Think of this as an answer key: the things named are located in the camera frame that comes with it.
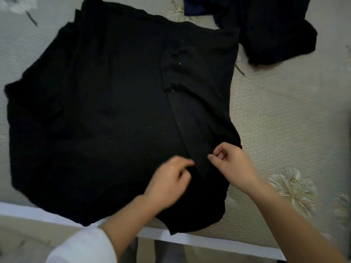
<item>black clothing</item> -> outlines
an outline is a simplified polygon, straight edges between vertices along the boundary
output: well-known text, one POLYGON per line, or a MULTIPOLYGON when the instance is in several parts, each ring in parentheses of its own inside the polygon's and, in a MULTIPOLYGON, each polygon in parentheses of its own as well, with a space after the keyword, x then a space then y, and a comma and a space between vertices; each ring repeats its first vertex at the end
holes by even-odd
POLYGON ((305 14, 310 0, 184 0, 184 13, 212 14, 218 27, 241 29, 249 62, 274 64, 316 48, 317 31, 305 14))
POLYGON ((172 234, 219 221, 229 183, 207 154, 223 141, 240 146, 229 117, 237 52, 236 28, 85 0, 5 88, 13 186, 89 225, 142 194, 156 168, 180 155, 194 159, 193 179, 158 218, 172 234))

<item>mattress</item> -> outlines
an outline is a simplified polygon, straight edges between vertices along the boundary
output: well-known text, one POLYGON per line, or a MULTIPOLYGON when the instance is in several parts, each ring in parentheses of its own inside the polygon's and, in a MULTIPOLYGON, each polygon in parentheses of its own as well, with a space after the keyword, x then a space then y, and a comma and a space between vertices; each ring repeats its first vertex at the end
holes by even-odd
MULTIPOLYGON (((182 0, 105 0, 173 21, 215 28, 210 16, 184 17, 182 0)), ((82 0, 37 0, 32 17, 0 12, 0 201, 31 205, 11 187, 3 87, 20 78, 73 20, 82 0)), ((252 67, 242 48, 231 86, 230 116, 260 175, 293 167, 316 188, 308 220, 346 256, 350 241, 351 0, 311 0, 307 20, 317 29, 316 51, 273 66, 252 67)), ((159 221, 151 226, 163 228, 159 221)), ((277 247, 251 200, 230 187, 226 214, 196 235, 277 247)))

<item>left hand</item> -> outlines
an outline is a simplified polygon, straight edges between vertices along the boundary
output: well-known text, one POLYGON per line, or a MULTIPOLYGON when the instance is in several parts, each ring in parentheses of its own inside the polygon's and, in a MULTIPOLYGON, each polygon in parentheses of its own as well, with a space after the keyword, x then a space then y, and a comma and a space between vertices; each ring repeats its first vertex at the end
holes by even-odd
POLYGON ((191 180, 186 167, 194 165, 192 159, 170 158, 156 170, 144 195, 159 211, 169 208, 184 194, 191 180))

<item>white bed frame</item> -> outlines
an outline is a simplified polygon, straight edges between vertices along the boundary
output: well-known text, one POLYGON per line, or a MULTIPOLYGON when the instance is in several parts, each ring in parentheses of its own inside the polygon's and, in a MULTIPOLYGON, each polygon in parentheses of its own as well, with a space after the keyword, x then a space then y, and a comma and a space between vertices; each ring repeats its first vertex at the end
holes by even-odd
MULTIPOLYGON (((40 208, 33 208, 27 206, 13 205, 0 202, 0 215, 24 218, 28 220, 42 221, 55 223, 60 225, 68 225, 82 228, 83 226, 61 217, 56 214, 46 212, 40 208)), ((235 252, 244 255, 251 255, 257 257, 265 257, 276 260, 285 260, 283 253, 278 248, 261 247, 237 241, 223 240, 196 236, 192 234, 174 234, 170 235, 168 230, 144 227, 138 234, 139 237, 162 240, 172 243, 193 245, 196 247, 211 248, 227 252, 235 252)))

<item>shirt sleeve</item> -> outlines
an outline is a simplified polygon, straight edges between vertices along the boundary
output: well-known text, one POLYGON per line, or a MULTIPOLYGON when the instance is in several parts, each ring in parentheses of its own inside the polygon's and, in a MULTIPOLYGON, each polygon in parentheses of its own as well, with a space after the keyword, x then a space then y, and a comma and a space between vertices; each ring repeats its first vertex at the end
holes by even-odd
POLYGON ((46 263, 117 263, 111 241, 100 228, 88 227, 56 247, 46 263))

